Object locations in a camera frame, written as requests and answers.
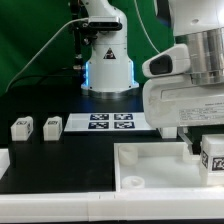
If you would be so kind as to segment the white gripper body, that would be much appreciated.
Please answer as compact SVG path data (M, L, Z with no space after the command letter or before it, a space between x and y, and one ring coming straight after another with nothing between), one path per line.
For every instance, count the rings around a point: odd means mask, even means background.
M187 75L153 78L143 87L143 109L153 128L224 124L224 84L193 85Z

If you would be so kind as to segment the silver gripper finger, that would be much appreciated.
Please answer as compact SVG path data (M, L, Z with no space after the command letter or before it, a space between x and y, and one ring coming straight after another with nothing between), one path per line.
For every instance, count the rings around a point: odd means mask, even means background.
M177 131L178 131L178 135L180 136L180 138L187 144L187 148L189 151L190 155L193 155L193 148L192 145L193 143L191 142L191 140L187 137L185 131L187 129L183 128L183 127L178 127Z

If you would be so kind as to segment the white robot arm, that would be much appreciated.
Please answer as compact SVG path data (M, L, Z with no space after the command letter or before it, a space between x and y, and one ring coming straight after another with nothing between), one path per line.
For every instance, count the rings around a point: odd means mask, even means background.
M81 0L93 35L86 62L86 95L116 99L138 89L127 53L127 18L108 0ZM143 110L153 128L224 124L224 0L154 0L174 29L175 45L142 65L148 81Z

